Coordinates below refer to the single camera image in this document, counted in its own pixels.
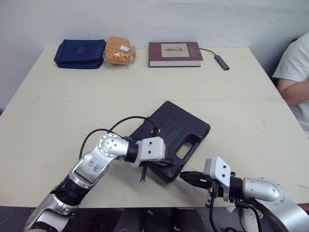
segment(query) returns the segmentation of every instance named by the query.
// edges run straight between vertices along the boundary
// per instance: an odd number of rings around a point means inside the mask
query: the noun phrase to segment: book cover illustration
[[[162,43],[162,57],[189,57],[187,44],[184,43]]]

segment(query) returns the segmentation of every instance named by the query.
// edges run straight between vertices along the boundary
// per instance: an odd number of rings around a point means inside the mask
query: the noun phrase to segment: packaged bread
[[[130,47],[127,39],[112,36],[108,39],[104,60],[111,64],[126,65],[131,63],[136,57],[135,47]]]

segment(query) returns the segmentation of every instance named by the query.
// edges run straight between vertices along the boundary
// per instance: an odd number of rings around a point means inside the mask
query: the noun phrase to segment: black cable
[[[142,116],[131,116],[131,117],[126,117],[126,118],[120,120],[119,122],[117,122],[115,125],[112,126],[112,128],[110,128],[110,130],[109,130],[108,132],[111,132],[111,131],[112,131],[116,126],[118,126],[120,123],[122,123],[122,122],[124,122],[124,121],[127,121],[127,120],[129,120],[129,119],[132,119],[132,118],[141,118],[141,119],[147,120],[147,121],[151,122],[151,124],[153,124],[154,128],[157,128],[157,127],[155,126],[155,123],[154,123],[151,119],[149,119],[149,118],[147,118],[147,117],[142,117]]]
[[[81,157],[83,156],[83,149],[84,149],[84,146],[85,146],[87,140],[89,139],[89,137],[90,137],[93,133],[95,133],[95,132],[97,132],[97,131],[106,131],[106,132],[109,132],[110,130],[108,130],[108,129],[96,129],[96,130],[91,131],[91,132],[87,135],[87,137],[85,138],[85,140],[84,140],[84,142],[83,142],[83,144],[82,144],[81,150],[80,150],[80,152],[79,152],[78,160],[80,160]]]
[[[215,56],[216,56],[216,54],[213,52],[213,51],[211,51],[211,50],[208,50],[208,49],[205,49],[205,48],[199,48],[200,50],[204,50],[204,51],[208,51],[208,52],[211,52],[211,53],[213,53]]]
[[[211,222],[211,227],[214,230],[214,232],[219,232],[213,222],[213,216],[212,216],[214,199],[215,199],[214,197],[211,197],[211,203],[209,205],[209,221]]]
[[[256,222],[257,222],[257,227],[259,228],[259,232],[262,232],[260,217],[259,217],[256,209],[253,206],[251,206],[251,205],[249,205],[248,207],[253,210],[253,212],[254,212],[254,214],[256,216]]]

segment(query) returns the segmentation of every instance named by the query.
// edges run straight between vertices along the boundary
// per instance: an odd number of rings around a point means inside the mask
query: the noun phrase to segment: blue bag
[[[103,62],[104,40],[64,40],[54,61],[59,68],[98,69]]]

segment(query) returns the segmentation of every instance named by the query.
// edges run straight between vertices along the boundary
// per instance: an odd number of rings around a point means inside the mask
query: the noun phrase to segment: person
[[[289,45],[272,77],[309,137],[309,32]]]

